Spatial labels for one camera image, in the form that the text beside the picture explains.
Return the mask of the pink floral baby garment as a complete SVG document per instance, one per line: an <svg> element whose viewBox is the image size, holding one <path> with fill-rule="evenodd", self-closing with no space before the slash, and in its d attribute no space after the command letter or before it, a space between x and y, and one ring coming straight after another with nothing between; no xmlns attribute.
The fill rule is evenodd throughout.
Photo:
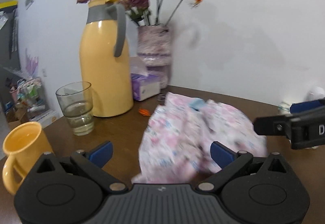
<svg viewBox="0 0 325 224"><path fill-rule="evenodd" d="M139 147L140 174L132 183L188 183L198 173L217 173L210 146L220 142L234 152L267 156L267 139L235 107L211 99L168 92L149 119Z"/></svg>

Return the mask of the white robot speaker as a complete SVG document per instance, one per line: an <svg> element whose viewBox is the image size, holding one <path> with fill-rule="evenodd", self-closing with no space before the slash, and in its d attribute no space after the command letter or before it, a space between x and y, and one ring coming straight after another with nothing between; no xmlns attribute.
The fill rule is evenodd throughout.
<svg viewBox="0 0 325 224"><path fill-rule="evenodd" d="M324 89L321 87L313 87L309 90L309 92L304 97L303 101L301 101L301 102L318 100L321 98L324 98ZM290 106L292 104L296 104L296 103L285 102L285 101L281 102L280 105L278 106L278 113L281 115L290 114Z"/></svg>

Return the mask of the clear drinking glass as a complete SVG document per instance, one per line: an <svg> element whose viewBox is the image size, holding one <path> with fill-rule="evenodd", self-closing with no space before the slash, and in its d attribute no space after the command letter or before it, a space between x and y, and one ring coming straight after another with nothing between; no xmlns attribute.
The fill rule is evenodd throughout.
<svg viewBox="0 0 325 224"><path fill-rule="evenodd" d="M62 114L73 134L87 135L94 129L93 96L91 83L75 82L60 87L56 97Z"/></svg>

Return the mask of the yellow ceramic mug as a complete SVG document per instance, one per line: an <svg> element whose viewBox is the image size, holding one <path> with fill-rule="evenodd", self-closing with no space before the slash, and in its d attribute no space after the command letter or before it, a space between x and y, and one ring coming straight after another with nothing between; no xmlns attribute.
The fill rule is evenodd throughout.
<svg viewBox="0 0 325 224"><path fill-rule="evenodd" d="M7 191L15 195L22 182L18 182L18 174L24 180L34 164L43 153L53 153L42 125L38 122L27 122L14 128L3 142L3 151L7 156L2 170L2 179Z"/></svg>

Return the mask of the small orange object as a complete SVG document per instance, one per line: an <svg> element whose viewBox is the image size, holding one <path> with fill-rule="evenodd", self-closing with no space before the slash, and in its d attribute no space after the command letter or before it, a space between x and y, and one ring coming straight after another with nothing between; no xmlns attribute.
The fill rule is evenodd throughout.
<svg viewBox="0 0 325 224"><path fill-rule="evenodd" d="M148 110L146 110L146 109L144 109L144 108L139 108L139 109L138 109L138 112L139 112L141 115L145 116L145 117L150 117L150 116L151 116L150 111L148 111Z"/></svg>

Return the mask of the purple tissue box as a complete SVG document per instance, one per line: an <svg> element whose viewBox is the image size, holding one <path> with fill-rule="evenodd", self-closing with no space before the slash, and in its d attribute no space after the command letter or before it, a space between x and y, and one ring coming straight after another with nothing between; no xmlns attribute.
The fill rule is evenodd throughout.
<svg viewBox="0 0 325 224"><path fill-rule="evenodd" d="M160 94L160 78L149 74L131 74L132 93L135 101L144 101L150 97Z"/></svg>

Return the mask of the cluttered storage rack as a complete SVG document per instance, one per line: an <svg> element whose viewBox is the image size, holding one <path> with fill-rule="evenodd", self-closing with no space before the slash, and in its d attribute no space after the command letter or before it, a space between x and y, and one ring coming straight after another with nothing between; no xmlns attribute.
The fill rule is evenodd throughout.
<svg viewBox="0 0 325 224"><path fill-rule="evenodd" d="M58 112L51 109L47 102L45 87L40 77L28 76L9 67L4 69L19 77L17 81L5 81L13 99L12 103L7 103L5 111L10 129L26 122L38 122L46 128L60 118Z"/></svg>

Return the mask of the yellow thermos jug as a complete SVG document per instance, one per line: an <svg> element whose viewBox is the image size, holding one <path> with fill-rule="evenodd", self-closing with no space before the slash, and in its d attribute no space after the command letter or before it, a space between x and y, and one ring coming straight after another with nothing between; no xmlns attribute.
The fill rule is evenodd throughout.
<svg viewBox="0 0 325 224"><path fill-rule="evenodd" d="M125 8L119 0L91 0L81 37L82 80L91 83L93 114L113 117L133 107Z"/></svg>

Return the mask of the purple patterned vase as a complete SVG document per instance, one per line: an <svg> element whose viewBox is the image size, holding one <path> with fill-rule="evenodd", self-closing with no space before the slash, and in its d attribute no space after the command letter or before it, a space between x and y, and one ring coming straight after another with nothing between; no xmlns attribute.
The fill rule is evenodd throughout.
<svg viewBox="0 0 325 224"><path fill-rule="evenodd" d="M149 74L159 77L160 88L165 89L172 63L169 28L162 24L138 27L137 56L143 61Z"/></svg>

